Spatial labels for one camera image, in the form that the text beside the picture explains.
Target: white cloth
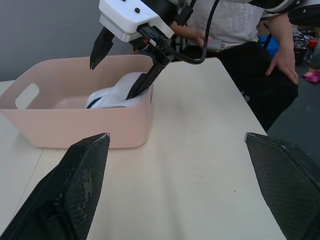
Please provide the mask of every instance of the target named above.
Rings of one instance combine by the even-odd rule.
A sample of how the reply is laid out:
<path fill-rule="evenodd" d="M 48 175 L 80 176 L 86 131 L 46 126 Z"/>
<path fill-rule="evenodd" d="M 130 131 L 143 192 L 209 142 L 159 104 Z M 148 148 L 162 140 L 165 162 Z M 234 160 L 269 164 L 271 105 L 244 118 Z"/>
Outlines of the white cloth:
<path fill-rule="evenodd" d="M 147 90 L 143 91 L 138 96 L 126 100 L 131 87 L 137 81 L 143 72 L 131 72 L 124 75 L 113 87 L 98 90 L 92 93 L 86 101 L 85 108 L 96 99 L 90 109 L 105 109 L 105 108 L 128 108 L 140 103 L 147 95 Z"/>
<path fill-rule="evenodd" d="M 215 0 L 197 0 L 188 26 L 205 30 Z M 225 47 L 258 41 L 257 25 L 264 13 L 260 7 L 248 3 L 234 3 L 221 0 L 213 14 L 210 36 L 222 40 Z"/>

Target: pink plastic bin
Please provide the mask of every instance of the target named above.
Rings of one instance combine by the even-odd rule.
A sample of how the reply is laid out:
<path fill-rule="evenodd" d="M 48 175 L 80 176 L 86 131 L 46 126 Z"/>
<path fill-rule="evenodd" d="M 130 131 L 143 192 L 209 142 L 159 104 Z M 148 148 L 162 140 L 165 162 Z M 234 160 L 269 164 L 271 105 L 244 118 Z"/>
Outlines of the pink plastic bin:
<path fill-rule="evenodd" d="M 94 71 L 89 57 L 41 62 L 22 74 L 0 97 L 0 112 L 35 146 L 69 148 L 79 140 L 110 133 L 111 148 L 135 148 L 147 140 L 152 87 L 134 107 L 84 109 L 93 92 L 112 87 L 125 74 L 147 72 L 144 55 L 107 56 Z M 16 99 L 35 84 L 38 95 L 25 109 Z"/>

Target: hand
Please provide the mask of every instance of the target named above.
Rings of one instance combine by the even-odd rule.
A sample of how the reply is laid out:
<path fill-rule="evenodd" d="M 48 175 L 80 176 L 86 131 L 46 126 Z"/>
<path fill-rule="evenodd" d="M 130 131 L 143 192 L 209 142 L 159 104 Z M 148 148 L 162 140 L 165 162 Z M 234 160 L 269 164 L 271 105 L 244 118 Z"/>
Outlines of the hand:
<path fill-rule="evenodd" d="M 204 48 L 204 44 L 205 44 L 205 35 L 206 35 L 206 33 L 203 30 L 196 31 L 196 41 L 197 41 L 199 47 L 202 49 Z M 213 38 L 209 36 L 208 43 L 210 43 L 212 40 L 213 40 Z"/>
<path fill-rule="evenodd" d="M 271 64 L 266 71 L 269 76 L 275 67 L 283 72 L 294 84 L 298 84 L 298 74 L 296 73 L 295 66 L 295 52 L 292 44 L 280 45 L 278 52 L 273 57 Z"/>

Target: gray wall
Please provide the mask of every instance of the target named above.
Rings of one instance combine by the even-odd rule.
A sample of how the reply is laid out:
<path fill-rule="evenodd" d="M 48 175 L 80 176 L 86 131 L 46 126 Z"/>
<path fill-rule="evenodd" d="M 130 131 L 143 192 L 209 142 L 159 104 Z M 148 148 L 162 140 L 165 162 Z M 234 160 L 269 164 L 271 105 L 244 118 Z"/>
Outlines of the gray wall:
<path fill-rule="evenodd" d="M 0 81 L 13 80 L 33 65 L 89 56 L 103 26 L 99 0 L 0 0 Z M 114 39 L 110 55 L 132 53 Z"/>

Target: black pants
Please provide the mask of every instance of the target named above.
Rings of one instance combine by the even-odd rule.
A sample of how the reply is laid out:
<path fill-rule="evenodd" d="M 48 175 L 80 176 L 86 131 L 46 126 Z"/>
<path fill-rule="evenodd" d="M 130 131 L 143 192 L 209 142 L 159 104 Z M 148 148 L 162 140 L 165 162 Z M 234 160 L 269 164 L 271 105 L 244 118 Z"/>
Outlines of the black pants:
<path fill-rule="evenodd" d="M 182 53 L 199 59 L 202 50 L 198 46 L 187 46 Z M 278 68 L 266 76 L 271 58 L 268 51 L 257 42 L 247 42 L 220 52 L 208 52 L 207 58 L 212 57 L 222 62 L 239 91 L 249 97 L 248 105 L 265 131 L 298 96 L 298 86 Z"/>

